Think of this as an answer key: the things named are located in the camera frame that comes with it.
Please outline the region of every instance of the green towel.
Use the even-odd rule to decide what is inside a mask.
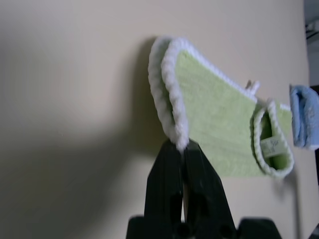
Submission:
[[[220,176],[284,177],[292,170],[294,160],[283,134],[291,125],[289,107],[257,100],[187,40],[155,41],[149,82],[165,134],[180,151],[189,138],[197,141]],[[285,151],[265,159],[260,140],[273,136]]]

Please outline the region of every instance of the blue towel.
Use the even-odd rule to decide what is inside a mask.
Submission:
[[[319,148],[319,96],[306,86],[293,86],[290,90],[293,115],[294,145],[315,150]]]

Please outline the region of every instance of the clip jaw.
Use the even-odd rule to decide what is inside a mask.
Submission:
[[[236,231],[222,182],[198,143],[190,140],[181,154],[168,140],[148,177],[144,217],[130,219],[127,239],[190,238],[281,239],[267,219],[242,220]]]

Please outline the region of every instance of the care label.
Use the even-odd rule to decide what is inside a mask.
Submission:
[[[279,135],[261,140],[260,147],[265,158],[286,153],[284,143],[280,140]]]

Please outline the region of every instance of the beige wall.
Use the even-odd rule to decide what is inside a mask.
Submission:
[[[1,0],[0,236],[125,237],[165,139],[147,82],[155,36],[187,37],[288,104],[288,84],[308,83],[303,25],[301,0]],[[235,223],[269,216],[283,238],[306,238],[318,195],[313,153],[297,155],[302,191],[223,179]]]

